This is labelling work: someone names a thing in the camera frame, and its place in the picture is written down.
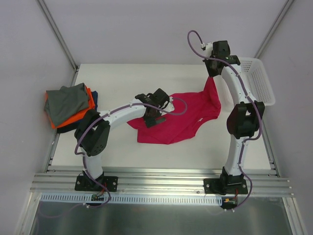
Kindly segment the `pink t shirt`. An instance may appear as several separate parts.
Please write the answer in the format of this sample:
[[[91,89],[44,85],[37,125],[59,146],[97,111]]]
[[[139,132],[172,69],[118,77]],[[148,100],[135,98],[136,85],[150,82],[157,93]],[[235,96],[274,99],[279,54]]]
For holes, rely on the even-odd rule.
[[[221,112],[217,88],[212,77],[208,77],[203,91],[195,93],[175,93],[172,97],[185,101],[174,100],[175,112],[181,113],[187,105],[183,115],[165,114],[165,121],[147,128],[143,118],[136,118],[127,122],[137,130],[137,141],[150,144],[173,144],[193,138],[198,129],[207,121],[217,119]]]

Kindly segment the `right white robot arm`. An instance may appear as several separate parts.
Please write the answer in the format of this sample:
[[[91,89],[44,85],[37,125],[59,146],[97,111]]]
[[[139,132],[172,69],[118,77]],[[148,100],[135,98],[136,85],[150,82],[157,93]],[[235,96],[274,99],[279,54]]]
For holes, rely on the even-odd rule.
[[[219,188],[230,193],[242,183],[246,149],[250,141],[260,138],[263,102],[257,101],[243,80],[239,57],[231,55],[227,41],[216,41],[201,46],[206,58],[208,74],[220,75],[231,94],[234,107],[227,118],[226,127],[231,135],[229,154],[219,180]]]

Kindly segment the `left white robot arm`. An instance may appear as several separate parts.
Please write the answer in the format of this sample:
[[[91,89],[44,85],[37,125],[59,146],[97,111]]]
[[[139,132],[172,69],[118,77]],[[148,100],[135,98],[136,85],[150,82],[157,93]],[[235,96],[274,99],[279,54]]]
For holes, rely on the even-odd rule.
[[[172,101],[173,98],[159,88],[154,93],[138,94],[129,104],[112,111],[86,112],[74,136],[77,140],[75,154],[78,155],[78,150],[81,150],[83,176],[86,177],[86,185],[90,189],[98,190],[103,184],[104,173],[100,162],[110,131],[137,118],[143,119],[147,128],[158,125],[165,121],[163,115],[174,110]]]

